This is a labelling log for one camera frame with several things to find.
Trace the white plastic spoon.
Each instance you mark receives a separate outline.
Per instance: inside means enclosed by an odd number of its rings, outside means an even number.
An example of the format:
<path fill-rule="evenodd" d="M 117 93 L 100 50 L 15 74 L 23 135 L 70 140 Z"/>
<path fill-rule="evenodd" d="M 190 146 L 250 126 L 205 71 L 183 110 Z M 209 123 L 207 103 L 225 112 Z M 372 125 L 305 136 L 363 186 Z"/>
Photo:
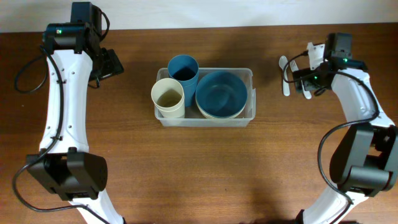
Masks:
<path fill-rule="evenodd" d="M 290 95 L 290 88 L 289 84 L 287 83 L 287 67 L 288 67 L 288 60 L 286 56 L 281 56 L 279 59 L 279 67 L 282 69 L 282 92 L 284 96 Z"/>

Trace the cream cup back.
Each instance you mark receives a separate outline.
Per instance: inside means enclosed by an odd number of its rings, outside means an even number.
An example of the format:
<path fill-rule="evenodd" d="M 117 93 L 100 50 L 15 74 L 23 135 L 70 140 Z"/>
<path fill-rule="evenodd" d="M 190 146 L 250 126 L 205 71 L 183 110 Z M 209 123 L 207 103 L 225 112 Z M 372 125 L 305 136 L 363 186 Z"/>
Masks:
<path fill-rule="evenodd" d="M 163 78 L 157 81 L 153 85 L 150 95 L 155 107 L 162 111 L 175 111 L 185 105 L 183 87 L 173 78 Z"/>

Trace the cream cup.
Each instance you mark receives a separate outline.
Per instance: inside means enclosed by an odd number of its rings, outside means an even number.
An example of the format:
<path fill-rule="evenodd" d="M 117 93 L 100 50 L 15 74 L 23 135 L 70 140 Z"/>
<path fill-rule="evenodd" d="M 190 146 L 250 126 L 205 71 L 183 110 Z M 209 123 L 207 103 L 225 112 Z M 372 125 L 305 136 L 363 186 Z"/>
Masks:
<path fill-rule="evenodd" d="M 183 87 L 173 78 L 163 78 L 157 81 L 153 85 L 150 95 L 155 107 L 162 111 L 175 111 L 185 105 Z"/>
<path fill-rule="evenodd" d="M 166 108 L 166 109 L 161 109 L 158 108 L 160 111 L 161 115 L 164 118 L 184 118 L 185 117 L 185 107 L 180 106 L 178 108 Z"/>

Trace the blue cup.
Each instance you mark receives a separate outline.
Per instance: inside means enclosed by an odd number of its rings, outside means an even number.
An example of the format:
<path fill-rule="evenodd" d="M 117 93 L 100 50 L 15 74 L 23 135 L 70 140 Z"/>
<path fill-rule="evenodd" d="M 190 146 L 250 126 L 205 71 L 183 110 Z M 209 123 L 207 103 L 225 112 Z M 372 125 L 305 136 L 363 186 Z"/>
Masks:
<path fill-rule="evenodd" d="M 198 81 L 199 65 L 190 55 L 177 55 L 168 65 L 169 77 L 179 81 L 182 86 L 189 86 Z"/>
<path fill-rule="evenodd" d="M 185 107 L 189 107 L 192 105 L 196 89 L 197 89 L 197 83 L 192 83 L 190 85 L 183 86 L 183 91 L 185 95 Z"/>

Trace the blue bowl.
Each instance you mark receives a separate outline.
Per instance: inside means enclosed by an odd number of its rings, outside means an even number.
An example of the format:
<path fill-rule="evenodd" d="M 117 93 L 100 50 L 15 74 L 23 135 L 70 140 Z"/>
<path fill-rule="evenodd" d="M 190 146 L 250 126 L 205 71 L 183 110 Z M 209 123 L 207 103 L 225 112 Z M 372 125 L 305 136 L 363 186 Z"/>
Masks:
<path fill-rule="evenodd" d="M 245 83 L 227 71 L 211 72 L 198 83 L 195 101 L 197 106 L 212 118 L 236 117 L 248 100 Z"/>

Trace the cream bowl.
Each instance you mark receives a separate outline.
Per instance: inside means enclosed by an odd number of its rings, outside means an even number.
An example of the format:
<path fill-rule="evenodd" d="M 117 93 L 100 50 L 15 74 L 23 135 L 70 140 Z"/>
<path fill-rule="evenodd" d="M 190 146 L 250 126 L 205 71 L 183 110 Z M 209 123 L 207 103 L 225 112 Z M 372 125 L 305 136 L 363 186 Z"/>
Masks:
<path fill-rule="evenodd" d="M 237 117 L 239 114 L 241 114 L 244 110 L 244 108 L 243 108 L 240 111 L 238 111 L 237 113 L 230 115 L 230 116 L 215 116 L 215 115 L 211 115 L 211 114 L 207 113 L 199 105 L 198 105 L 198 109 L 199 109 L 200 113 L 207 119 L 233 119 L 233 118 Z"/>

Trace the white plastic fork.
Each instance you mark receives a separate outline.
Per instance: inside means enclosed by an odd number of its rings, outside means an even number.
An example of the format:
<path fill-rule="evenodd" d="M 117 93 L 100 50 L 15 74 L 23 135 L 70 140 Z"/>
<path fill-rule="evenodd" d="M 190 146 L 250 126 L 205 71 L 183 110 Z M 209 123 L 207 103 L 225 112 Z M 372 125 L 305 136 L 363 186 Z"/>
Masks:
<path fill-rule="evenodd" d="M 299 70 L 295 60 L 292 60 L 289 64 L 290 64 L 290 69 L 291 69 L 292 72 L 296 72 L 296 71 Z M 302 93 L 303 93 L 304 97 L 306 99 L 310 100 L 312 98 L 312 94 L 305 89 L 303 81 L 301 81 L 301 87 L 302 87 Z"/>

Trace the cream cup front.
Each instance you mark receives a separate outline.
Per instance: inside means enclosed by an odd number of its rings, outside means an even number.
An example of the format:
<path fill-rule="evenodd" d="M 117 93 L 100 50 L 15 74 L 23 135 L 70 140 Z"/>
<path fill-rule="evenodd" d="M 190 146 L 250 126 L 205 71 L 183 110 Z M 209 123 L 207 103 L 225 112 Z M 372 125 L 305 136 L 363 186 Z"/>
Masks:
<path fill-rule="evenodd" d="M 185 107 L 180 106 L 178 108 L 166 108 L 166 109 L 161 109 L 158 108 L 160 111 L 161 115 L 164 118 L 184 118 L 185 117 Z"/>

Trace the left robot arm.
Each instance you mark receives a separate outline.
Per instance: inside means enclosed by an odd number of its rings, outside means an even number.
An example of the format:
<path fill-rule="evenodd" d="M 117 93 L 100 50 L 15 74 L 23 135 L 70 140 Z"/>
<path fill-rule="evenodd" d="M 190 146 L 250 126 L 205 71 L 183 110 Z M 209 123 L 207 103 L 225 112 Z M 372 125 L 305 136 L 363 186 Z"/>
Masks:
<path fill-rule="evenodd" d="M 24 166 L 88 223 L 124 223 L 105 189 L 106 161 L 89 152 L 85 127 L 90 82 L 124 71 L 116 53 L 101 46 L 109 26 L 90 2 L 74 2 L 69 22 L 47 26 L 41 47 L 50 78 L 47 120 L 39 152 L 27 156 Z"/>

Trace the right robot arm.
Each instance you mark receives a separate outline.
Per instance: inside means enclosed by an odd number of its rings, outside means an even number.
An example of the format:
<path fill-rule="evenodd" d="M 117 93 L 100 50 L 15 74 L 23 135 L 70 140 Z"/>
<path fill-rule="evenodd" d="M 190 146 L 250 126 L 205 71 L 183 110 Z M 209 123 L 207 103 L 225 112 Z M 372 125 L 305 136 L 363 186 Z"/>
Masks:
<path fill-rule="evenodd" d="M 397 182 L 397 126 L 382 110 L 365 62 L 353 59 L 352 38 L 337 32 L 324 44 L 308 43 L 302 55 L 309 67 L 292 69 L 297 92 L 331 90 L 346 118 L 319 143 L 317 164 L 327 187 L 296 223 L 343 223 L 355 206 Z"/>

